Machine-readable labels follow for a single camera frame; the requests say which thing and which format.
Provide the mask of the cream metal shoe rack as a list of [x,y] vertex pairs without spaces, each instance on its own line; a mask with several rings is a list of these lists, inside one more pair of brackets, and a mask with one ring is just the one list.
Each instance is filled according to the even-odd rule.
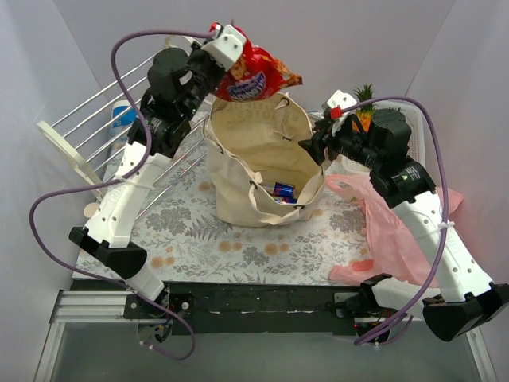
[[[168,49],[179,48],[170,44],[171,37],[172,36],[169,36],[165,39],[165,47],[163,49],[148,57],[142,63],[132,68],[130,71],[121,75],[121,80],[126,79],[128,76],[135,72],[140,72],[148,63],[154,64],[155,57],[157,57],[159,53],[163,53]],[[48,139],[48,141],[55,147],[55,149],[60,152],[67,163],[74,169],[74,171],[89,185],[99,185],[115,178],[115,173],[112,172],[114,169],[114,164],[117,164],[117,167],[115,168],[116,171],[120,168],[121,162],[123,162],[120,161],[120,156],[123,155],[123,151],[125,150],[124,146],[127,142],[127,134],[131,129],[134,120],[137,118],[136,114],[133,112],[132,106],[125,98],[125,94],[121,93],[117,95],[111,101],[105,103],[102,107],[92,112],[88,117],[77,123],[71,130],[67,131],[66,133],[60,134],[55,129],[57,125],[70,119],[82,108],[87,106],[92,101],[98,99],[103,93],[117,85],[117,80],[107,85],[100,92],[92,96],[90,99],[83,101],[79,106],[72,109],[72,111],[67,113],[64,117],[53,124],[48,124],[45,121],[40,121],[37,123],[37,127],[39,128],[40,132]],[[98,117],[106,111],[111,111],[110,120],[100,126],[98,123],[100,123],[102,120],[98,120]],[[179,146],[176,159],[171,159],[170,162],[167,163],[168,166],[164,168],[159,174],[159,177],[155,178],[153,181],[153,186],[155,186],[161,179],[166,177],[167,173],[173,171],[174,168],[179,167],[185,159],[196,156],[196,153],[204,151],[204,149],[201,148],[204,147],[204,140],[203,138],[198,138],[198,130],[203,127],[207,116],[208,115],[202,113],[202,116],[199,119],[195,119],[191,122],[190,133],[186,136],[186,138],[184,138],[183,143],[181,143],[183,146]],[[81,143],[73,146],[68,141],[70,135],[77,132],[81,127],[88,126],[89,124],[91,124],[94,129],[92,133]],[[109,131],[110,138],[102,146],[95,149],[92,154],[85,158],[79,152],[79,149],[84,145],[87,145],[89,142],[91,142],[92,139],[94,139],[106,129]],[[101,162],[101,164],[94,168],[93,162],[98,156],[102,155],[103,152],[107,153],[106,158],[103,162]],[[102,173],[102,170],[104,170],[104,174],[110,174],[110,177],[100,177],[99,175]],[[152,191],[147,193],[146,197],[149,197],[150,202],[143,202],[144,204],[142,204],[141,207],[144,208],[139,210],[139,214],[136,216],[135,220],[140,218],[152,205],[154,205],[158,199],[160,199],[162,195],[169,189],[169,187],[171,187],[171,185],[166,186],[166,189],[163,189],[157,196],[152,195],[153,197],[151,197],[150,193]]]

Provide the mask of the red snack bag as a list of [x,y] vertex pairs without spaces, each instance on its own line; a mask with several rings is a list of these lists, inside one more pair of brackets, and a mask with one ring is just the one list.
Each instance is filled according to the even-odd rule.
[[270,98],[284,88],[302,85],[302,77],[291,72],[247,35],[243,53],[221,80],[215,96],[227,102],[250,102]]

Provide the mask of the pink plastic grocery bag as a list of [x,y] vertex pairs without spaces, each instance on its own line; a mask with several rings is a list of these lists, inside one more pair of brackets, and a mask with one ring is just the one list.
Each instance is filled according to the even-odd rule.
[[422,285],[430,265],[408,228],[374,190],[369,177],[328,175],[326,185],[346,201],[357,200],[366,218],[367,244],[371,251],[370,259],[348,266],[334,266],[328,279],[340,285],[358,287],[375,275],[387,273],[399,281]]

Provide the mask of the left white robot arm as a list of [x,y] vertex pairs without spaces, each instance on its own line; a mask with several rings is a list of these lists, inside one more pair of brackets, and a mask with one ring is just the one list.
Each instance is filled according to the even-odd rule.
[[146,262],[146,250],[130,239],[134,222],[154,182],[190,133],[198,108],[232,64],[211,45],[191,53],[167,48],[154,57],[141,115],[129,129],[116,183],[88,222],[69,234],[74,244],[119,275],[130,289],[145,295],[142,309],[152,318],[168,312],[169,299],[161,293],[164,283]]

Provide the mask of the toy pineapple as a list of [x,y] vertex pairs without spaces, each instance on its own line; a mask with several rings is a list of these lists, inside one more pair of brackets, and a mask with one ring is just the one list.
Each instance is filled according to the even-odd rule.
[[[357,101],[359,103],[363,103],[373,98],[374,95],[373,85],[365,84],[361,88],[355,88],[353,93]],[[371,124],[371,117],[373,116],[374,112],[375,108],[372,104],[363,106],[356,111],[356,115],[359,118],[359,121],[361,122],[363,130],[365,132],[368,132],[369,130]]]

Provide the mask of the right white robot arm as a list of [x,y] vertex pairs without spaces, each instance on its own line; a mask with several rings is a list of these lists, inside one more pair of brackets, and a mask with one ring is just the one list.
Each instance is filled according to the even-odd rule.
[[365,131],[354,113],[327,108],[312,138],[299,145],[321,165],[343,155],[370,170],[374,190],[409,229],[431,269],[422,286],[389,274],[360,284],[359,304],[369,316],[396,312],[356,340],[373,341],[403,318],[422,319],[443,341],[491,321],[508,305],[508,285],[496,284],[472,258],[449,220],[449,197],[438,192],[424,166],[408,154],[411,129],[400,111],[377,110]]

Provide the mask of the beige canvas tote bag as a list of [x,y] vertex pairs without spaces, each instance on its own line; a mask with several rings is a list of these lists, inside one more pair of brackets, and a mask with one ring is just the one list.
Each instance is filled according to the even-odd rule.
[[[309,220],[325,186],[324,168],[299,147],[309,117],[287,94],[250,102],[215,99],[202,129],[216,214],[244,227]],[[295,186],[296,204],[274,200],[274,183]]]

